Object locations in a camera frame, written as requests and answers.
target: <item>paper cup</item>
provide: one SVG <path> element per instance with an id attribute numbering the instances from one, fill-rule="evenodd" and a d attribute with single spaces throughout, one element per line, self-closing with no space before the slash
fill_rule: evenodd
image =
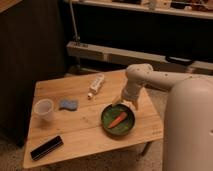
<path id="1" fill-rule="evenodd" d="M 54 119 L 54 102 L 51 99 L 39 100 L 34 106 L 34 112 L 47 122 Z"/>

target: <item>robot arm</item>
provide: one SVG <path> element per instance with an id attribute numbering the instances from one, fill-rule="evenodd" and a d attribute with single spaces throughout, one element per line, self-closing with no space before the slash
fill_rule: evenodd
<path id="1" fill-rule="evenodd" d="M 113 104 L 127 100 L 138 107 L 142 87 L 170 90 L 164 114 L 163 171 L 212 171 L 213 77 L 153 71 L 130 65 L 127 83 Z"/>
<path id="2" fill-rule="evenodd" d="M 127 83 L 122 90 L 121 96 L 113 101 L 113 105 L 123 100 L 130 101 L 138 108 L 140 90 L 146 84 L 161 90 L 170 90 L 174 85 L 190 78 L 210 79 L 209 76 L 188 73 L 173 73 L 153 71 L 150 64 L 134 64 L 126 69 Z"/>

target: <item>plastic bottle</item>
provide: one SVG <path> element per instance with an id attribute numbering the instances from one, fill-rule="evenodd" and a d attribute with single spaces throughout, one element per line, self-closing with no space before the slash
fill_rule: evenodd
<path id="1" fill-rule="evenodd" d="M 105 80 L 105 76 L 103 74 L 98 74 L 96 79 L 91 83 L 89 87 L 88 99 L 92 99 L 95 94 L 98 93 L 100 88 L 102 87 Z"/>

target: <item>green bowl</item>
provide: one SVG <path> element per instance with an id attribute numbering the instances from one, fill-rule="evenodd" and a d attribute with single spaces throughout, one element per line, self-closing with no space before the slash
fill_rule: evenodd
<path id="1" fill-rule="evenodd" d="M 127 117 L 121 121 L 117 126 L 113 128 L 108 128 L 109 124 L 121 113 L 126 112 Z M 135 124 L 135 116 L 132 110 L 123 105 L 118 104 L 116 106 L 107 106 L 101 115 L 101 122 L 104 130 L 111 135 L 126 135 L 133 128 Z"/>

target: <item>carrot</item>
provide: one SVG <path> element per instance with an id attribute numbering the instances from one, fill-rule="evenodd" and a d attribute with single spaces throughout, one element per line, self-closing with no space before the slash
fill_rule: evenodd
<path id="1" fill-rule="evenodd" d="M 117 118 L 115 118 L 115 120 L 113 120 L 108 128 L 113 128 L 115 127 L 116 125 L 118 125 L 121 121 L 123 121 L 125 118 L 127 117 L 127 113 L 126 112 L 121 112 L 120 115 L 118 115 Z"/>

